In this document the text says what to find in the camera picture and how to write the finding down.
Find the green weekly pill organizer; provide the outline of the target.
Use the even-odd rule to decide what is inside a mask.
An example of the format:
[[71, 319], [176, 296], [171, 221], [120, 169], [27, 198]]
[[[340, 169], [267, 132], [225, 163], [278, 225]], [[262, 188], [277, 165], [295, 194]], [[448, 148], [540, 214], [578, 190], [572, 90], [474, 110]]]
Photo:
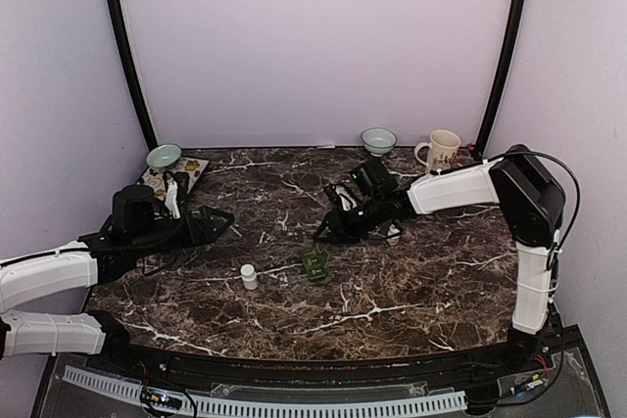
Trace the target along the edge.
[[315, 243], [301, 249], [301, 263], [310, 282], [323, 281], [327, 277], [326, 262], [328, 249], [325, 245]]

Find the white pill bottle front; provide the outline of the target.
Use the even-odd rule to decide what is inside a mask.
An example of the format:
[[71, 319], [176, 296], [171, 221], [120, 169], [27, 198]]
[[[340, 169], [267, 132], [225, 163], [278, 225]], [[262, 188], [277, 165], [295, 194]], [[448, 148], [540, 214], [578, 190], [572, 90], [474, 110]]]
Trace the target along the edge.
[[242, 265], [240, 268], [240, 276], [246, 290], [254, 291], [258, 288], [257, 272], [252, 264], [247, 263]]

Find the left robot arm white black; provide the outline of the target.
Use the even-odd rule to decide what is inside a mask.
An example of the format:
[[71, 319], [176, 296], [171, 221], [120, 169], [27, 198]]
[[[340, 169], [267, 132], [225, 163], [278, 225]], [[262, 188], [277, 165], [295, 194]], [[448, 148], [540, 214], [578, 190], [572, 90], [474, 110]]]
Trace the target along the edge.
[[80, 314], [25, 312], [20, 305], [77, 288], [121, 279], [147, 256], [206, 246], [233, 223], [231, 213], [187, 207], [186, 183], [174, 182], [164, 200], [145, 185], [113, 196], [102, 229], [57, 249], [1, 262], [1, 354], [82, 353], [99, 355], [118, 375], [138, 366], [130, 335], [102, 310]]

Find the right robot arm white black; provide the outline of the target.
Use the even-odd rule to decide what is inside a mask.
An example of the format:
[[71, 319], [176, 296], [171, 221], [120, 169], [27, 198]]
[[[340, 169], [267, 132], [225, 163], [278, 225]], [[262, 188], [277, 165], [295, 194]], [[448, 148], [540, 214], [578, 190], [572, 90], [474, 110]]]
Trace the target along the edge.
[[317, 243], [354, 245], [379, 226], [466, 208], [498, 209], [517, 252], [514, 330], [536, 335], [550, 316], [558, 286], [559, 257], [580, 211], [564, 215], [566, 192], [545, 167], [570, 169], [558, 158], [517, 144], [506, 152], [444, 170], [431, 170], [405, 185], [379, 159], [352, 169], [358, 197], [341, 184], [324, 192], [331, 208], [313, 233]]

